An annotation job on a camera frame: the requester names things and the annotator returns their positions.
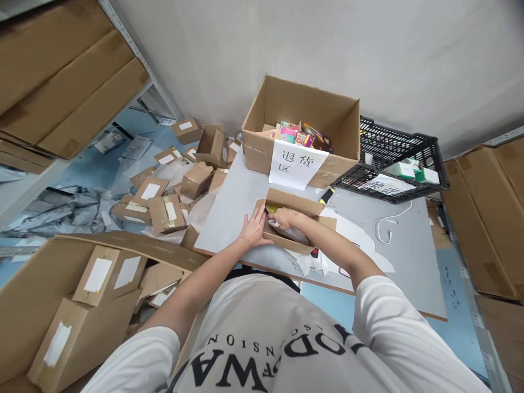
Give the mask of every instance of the white paper label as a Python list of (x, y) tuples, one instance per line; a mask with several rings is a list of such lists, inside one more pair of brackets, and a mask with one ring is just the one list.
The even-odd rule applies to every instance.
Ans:
[(44, 363), (48, 367), (56, 366), (64, 347), (66, 346), (72, 326), (65, 326), (62, 321), (58, 323), (58, 329), (53, 336), (49, 348), (44, 356)]
[(108, 276), (109, 269), (113, 261), (110, 259), (97, 258), (94, 262), (91, 274), (87, 279), (84, 290), (88, 292), (98, 292), (104, 284), (105, 278)]
[(142, 194), (142, 199), (147, 200), (149, 198), (154, 198), (157, 195), (159, 189), (160, 186), (158, 184), (149, 184)]
[(191, 127), (191, 122), (186, 122), (178, 126), (181, 130)]
[(141, 223), (145, 223), (144, 220), (141, 220), (140, 218), (136, 218), (136, 217), (128, 217), (128, 216), (124, 216), (124, 218), (128, 221), (135, 221), (135, 222), (141, 222)]
[(321, 150), (276, 139), (269, 182), (304, 190), (328, 155)]
[(124, 260), (120, 273), (116, 279), (115, 289), (123, 287), (133, 281), (136, 270), (138, 269), (138, 263), (140, 263), (140, 257), (133, 257)]
[(175, 157), (173, 157), (172, 155), (168, 154), (167, 156), (162, 157), (160, 160), (158, 160), (158, 162), (160, 162), (161, 164), (167, 164), (168, 162), (171, 162), (174, 159), (175, 159)]
[(168, 213), (168, 221), (176, 220), (176, 211), (173, 202), (167, 202), (165, 204), (165, 210)]
[(395, 195), (404, 191), (412, 190), (415, 186), (403, 182), (402, 180), (379, 174), (377, 177), (369, 180), (359, 188), (370, 188), (386, 195)]

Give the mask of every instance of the paper sign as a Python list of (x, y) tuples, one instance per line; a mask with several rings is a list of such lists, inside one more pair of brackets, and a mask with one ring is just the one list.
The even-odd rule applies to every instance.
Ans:
[(88, 292), (98, 292), (102, 288), (105, 278), (108, 276), (109, 269), (113, 262), (110, 259), (97, 258), (94, 262), (91, 274), (87, 279), (84, 290)]
[(71, 326), (65, 326), (62, 321), (58, 324), (58, 329), (53, 336), (49, 348), (44, 356), (44, 363), (48, 367), (56, 366), (64, 347), (66, 346), (67, 339), (71, 334)]
[(149, 145), (153, 142), (150, 138), (143, 136), (135, 136), (135, 139), (131, 141), (127, 149), (122, 153), (122, 157), (128, 157), (133, 159), (140, 159), (146, 152)]
[(321, 150), (276, 139), (269, 182), (304, 190), (328, 155)]
[(397, 180), (395, 178), (379, 174), (377, 177), (369, 180), (359, 188), (369, 188), (386, 195), (395, 195), (414, 189), (415, 186), (403, 182), (402, 180)]
[(167, 164), (168, 162), (171, 162), (174, 159), (175, 159), (175, 157), (173, 157), (172, 155), (168, 154), (167, 156), (162, 157), (160, 160), (158, 160), (158, 162), (160, 162), (161, 164)]
[(120, 273), (118, 273), (116, 279), (115, 289), (123, 287), (133, 281), (136, 270), (138, 269), (138, 263), (140, 263), (140, 257), (133, 257), (124, 260)]

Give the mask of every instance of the printed sign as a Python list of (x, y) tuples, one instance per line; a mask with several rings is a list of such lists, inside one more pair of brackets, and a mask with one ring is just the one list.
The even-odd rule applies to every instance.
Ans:
[(304, 190), (328, 155), (321, 150), (276, 139), (269, 182)]

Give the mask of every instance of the black plastic crate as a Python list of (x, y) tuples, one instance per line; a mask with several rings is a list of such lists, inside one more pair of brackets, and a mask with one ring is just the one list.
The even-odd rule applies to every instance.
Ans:
[[(372, 165), (365, 163), (365, 153), (373, 154)], [(434, 136), (407, 134), (379, 126), (375, 124), (373, 119), (361, 116), (360, 155), (360, 162), (341, 176), (333, 186), (385, 200), (392, 204), (399, 204), (449, 189), (448, 177), (442, 164), (437, 138)], [(436, 171), (440, 184), (419, 183), (382, 172), (383, 169), (405, 158), (415, 158), (420, 161), (423, 167)], [(369, 188), (359, 188), (378, 174), (412, 184), (415, 188), (394, 195), (386, 195)]]

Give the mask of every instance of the small product box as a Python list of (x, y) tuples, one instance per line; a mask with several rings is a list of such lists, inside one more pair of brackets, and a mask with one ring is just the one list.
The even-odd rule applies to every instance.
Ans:
[(131, 251), (96, 246), (73, 300), (99, 306), (138, 288), (147, 258)]

